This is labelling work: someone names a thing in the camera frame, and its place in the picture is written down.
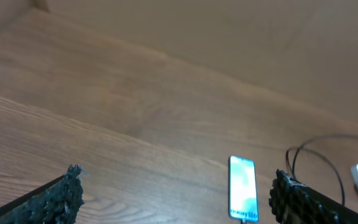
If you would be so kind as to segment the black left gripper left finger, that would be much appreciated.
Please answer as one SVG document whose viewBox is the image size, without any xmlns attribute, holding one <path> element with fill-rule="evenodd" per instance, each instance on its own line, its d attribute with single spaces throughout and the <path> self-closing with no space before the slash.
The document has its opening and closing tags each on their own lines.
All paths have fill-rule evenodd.
<svg viewBox="0 0 358 224">
<path fill-rule="evenodd" d="M 0 207 L 0 224 L 74 224 L 84 204 L 79 165 Z"/>
</svg>

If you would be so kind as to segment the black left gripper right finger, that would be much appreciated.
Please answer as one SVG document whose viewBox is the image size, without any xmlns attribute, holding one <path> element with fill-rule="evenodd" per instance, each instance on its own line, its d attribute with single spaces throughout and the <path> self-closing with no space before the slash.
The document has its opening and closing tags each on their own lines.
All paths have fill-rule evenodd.
<svg viewBox="0 0 358 224">
<path fill-rule="evenodd" d="M 283 170 L 276 175 L 268 204 L 278 223 L 358 224 L 357 212 L 295 181 Z"/>
</svg>

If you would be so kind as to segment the Galaxy smartphone blue screen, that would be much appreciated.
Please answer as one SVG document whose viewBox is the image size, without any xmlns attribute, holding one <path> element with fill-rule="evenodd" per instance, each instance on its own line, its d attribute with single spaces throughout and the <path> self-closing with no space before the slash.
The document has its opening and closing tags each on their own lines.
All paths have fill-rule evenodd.
<svg viewBox="0 0 358 224">
<path fill-rule="evenodd" d="M 229 216 L 242 223 L 259 221 L 254 161 L 238 156 L 229 158 Z"/>
</svg>

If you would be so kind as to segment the brown cardboard backdrop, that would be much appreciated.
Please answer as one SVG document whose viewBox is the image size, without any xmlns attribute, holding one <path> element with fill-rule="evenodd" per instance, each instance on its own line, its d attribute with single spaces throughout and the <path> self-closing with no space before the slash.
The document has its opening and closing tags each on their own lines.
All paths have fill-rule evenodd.
<svg viewBox="0 0 358 224">
<path fill-rule="evenodd" d="M 54 0 L 39 6 L 358 121 L 358 1 Z"/>
</svg>

